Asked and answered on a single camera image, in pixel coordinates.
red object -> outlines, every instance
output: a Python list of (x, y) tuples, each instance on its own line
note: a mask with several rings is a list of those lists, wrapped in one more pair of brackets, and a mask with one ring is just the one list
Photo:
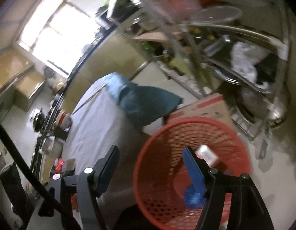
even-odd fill
[(55, 166), (55, 173), (62, 173), (62, 169), (63, 169), (63, 165), (64, 165), (65, 161), (63, 159), (58, 159), (57, 161), (57, 165)]
[(58, 123), (57, 123), (57, 125), (58, 125), (59, 127), (62, 125), (62, 122), (63, 122), (63, 120), (64, 120), (64, 118), (65, 118), (66, 115), (67, 115), (67, 112), (64, 111), (64, 112), (62, 113), (62, 115), (60, 116), (60, 118), (59, 118), (59, 120), (58, 120)]
[[(251, 173), (248, 152), (225, 124), (205, 117), (177, 119), (163, 126), (144, 144), (135, 163), (135, 198), (144, 216), (160, 229), (195, 229), (202, 209), (186, 208), (183, 194), (191, 184), (182, 150), (207, 145), (232, 175)], [(225, 198), (221, 222), (229, 218), (231, 194)]]
[[(167, 0), (168, 4), (174, 10), (174, 15), (180, 20), (188, 20), (192, 12), (197, 12), (202, 9), (199, 0)], [(154, 9), (162, 17), (165, 17), (168, 22), (171, 21), (171, 13), (167, 9), (167, 6), (162, 4), (161, 0), (154, 0)]]
[(73, 194), (71, 196), (71, 207), (72, 207), (72, 210), (75, 210), (76, 212), (78, 212), (78, 194)]
[(218, 102), (218, 101), (222, 101), (222, 100), (224, 100), (224, 98), (223, 98), (222, 96), (218, 96), (218, 97), (213, 98), (213, 99), (211, 99), (211, 100), (208, 100), (208, 101), (205, 101), (205, 102), (203, 102), (203, 103), (200, 103), (200, 104), (197, 105), (196, 107), (197, 107), (198, 109), (200, 109), (200, 108), (206, 107), (206, 106), (208, 106), (208, 105), (210, 105), (210, 104), (213, 104), (213, 103), (216, 103), (216, 102)]

window frame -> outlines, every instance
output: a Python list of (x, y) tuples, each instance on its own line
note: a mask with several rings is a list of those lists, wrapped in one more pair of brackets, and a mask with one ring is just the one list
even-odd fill
[(58, 74), (60, 74), (62, 77), (67, 78), (70, 73), (68, 73), (67, 71), (65, 71), (63, 68), (61, 68), (60, 66), (56, 65), (55, 63), (51, 62), (51, 61), (47, 61), (46, 63), (41, 61), (40, 59), (38, 59), (37, 57), (35, 57), (33, 55), (33, 50), (34, 47), (36, 46), (36, 43), (38, 41), (38, 38), (41, 34), (41, 32), (49, 27), (53, 30), (55, 30), (54, 28), (52, 28), (50, 26), (50, 22), (51, 20), (54, 18), (55, 15), (57, 15), (59, 13), (59, 11), (67, 4), (73, 8), (75, 8), (76, 10), (78, 10), (79, 12), (85, 14), (87, 17), (91, 18), (92, 20), (94, 20), (94, 18), (92, 18), (91, 16), (89, 16), (85, 11), (83, 11), (82, 9), (80, 9), (78, 6), (74, 5), (72, 2), (70, 2), (69, 0), (63, 0), (62, 3), (58, 6), (58, 8), (52, 13), (52, 15), (49, 17), (49, 19), (47, 20), (47, 22), (45, 23), (45, 25), (43, 26), (43, 28), (41, 29), (41, 31), (39, 32), (39, 35), (37, 36), (37, 38), (35, 39), (35, 42), (32, 44), (32, 47), (30, 47), (28, 50), (25, 49), (23, 46), (20, 45), (20, 43), (22, 42), (20, 37), (21, 34), (25, 28), (25, 26), (27, 25), (27, 23), (29, 22), (29, 20), (31, 19), (32, 15), (34, 14), (35, 10), (37, 9), (37, 7), (41, 4), (43, 0), (37, 0), (35, 5), (31, 8), (31, 10), (29, 11), (29, 13), (26, 15), (26, 17), (23, 19), (23, 24), (21, 25), (21, 28), (19, 29), (16, 37), (14, 38), (14, 45), (16, 46), (17, 49), (21, 49), (21, 52), (25, 52), (28, 53), (30, 55), (30, 57), (33, 59), (33, 62), (35, 62), (35, 60), (38, 60), (38, 62), (52, 68), (54, 71), (56, 71)]

window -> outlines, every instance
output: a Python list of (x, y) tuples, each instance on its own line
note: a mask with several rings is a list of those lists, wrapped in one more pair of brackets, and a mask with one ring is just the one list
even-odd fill
[(42, 0), (18, 43), (36, 58), (69, 74), (100, 26), (65, 0)]

black cable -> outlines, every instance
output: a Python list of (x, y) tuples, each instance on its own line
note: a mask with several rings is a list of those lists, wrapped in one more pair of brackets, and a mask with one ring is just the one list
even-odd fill
[(61, 205), (45, 188), (44, 186), (38, 181), (38, 179), (34, 176), (34, 174), (31, 172), (29, 167), (27, 166), (26, 162), (23, 160), (22, 156), (20, 155), (19, 151), (17, 150), (16, 146), (10, 139), (9, 135), (3, 128), (3, 126), (0, 124), (0, 139), (6, 149), (8, 150), (9, 154), (14, 159), (15, 163), (19, 167), (19, 169), (22, 171), (23, 175), (26, 177), (26, 179), (32, 184), (32, 186), (36, 189), (36, 191), (43, 197), (51, 206), (53, 206), (54, 209), (56, 209), (59, 213), (67, 217), (68, 219), (74, 221), (74, 224), (78, 225), (79, 229), (81, 227), (79, 226), (78, 222), (74, 217), (72, 217), (67, 210)]

screw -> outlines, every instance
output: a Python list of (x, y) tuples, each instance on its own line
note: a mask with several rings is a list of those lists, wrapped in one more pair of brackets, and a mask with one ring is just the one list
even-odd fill
[(58, 180), (60, 178), (60, 174), (54, 174), (52, 178), (53, 180)]
[(248, 179), (249, 177), (250, 177), (250, 175), (247, 174), (247, 173), (243, 173), (243, 174), (242, 174), (242, 178), (244, 178), (244, 179)]
[(217, 173), (218, 173), (218, 169), (216, 169), (216, 168), (211, 168), (211, 169), (210, 169), (210, 173), (211, 173), (211, 174), (217, 174)]
[(86, 169), (84, 169), (84, 173), (85, 174), (90, 174), (92, 171), (93, 171), (92, 168), (86, 168)]

